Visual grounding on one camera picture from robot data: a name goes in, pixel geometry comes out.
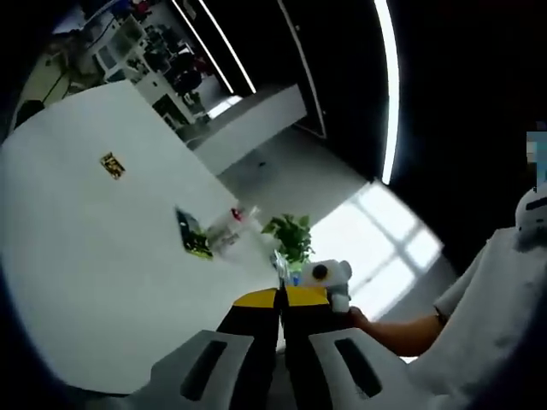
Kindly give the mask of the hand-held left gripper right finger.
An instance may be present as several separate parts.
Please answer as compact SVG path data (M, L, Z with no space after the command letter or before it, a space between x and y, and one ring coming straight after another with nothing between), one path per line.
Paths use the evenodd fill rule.
M407 409L405 363L351 319L334 313L326 292L286 286L281 322L299 409Z

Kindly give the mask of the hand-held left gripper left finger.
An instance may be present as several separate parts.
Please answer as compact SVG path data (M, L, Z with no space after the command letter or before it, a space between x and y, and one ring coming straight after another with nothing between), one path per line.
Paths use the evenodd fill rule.
M215 331L199 331L159 360L154 409L262 409L279 330L275 288L239 297Z

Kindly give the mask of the person's right hand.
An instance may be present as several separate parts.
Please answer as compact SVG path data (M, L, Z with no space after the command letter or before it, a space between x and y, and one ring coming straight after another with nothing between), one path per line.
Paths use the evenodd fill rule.
M372 324L368 320L368 318L364 315L364 313L361 311L360 308L351 306L348 315L350 318L350 322L353 327L360 329L361 331L365 332L369 336L372 335Z

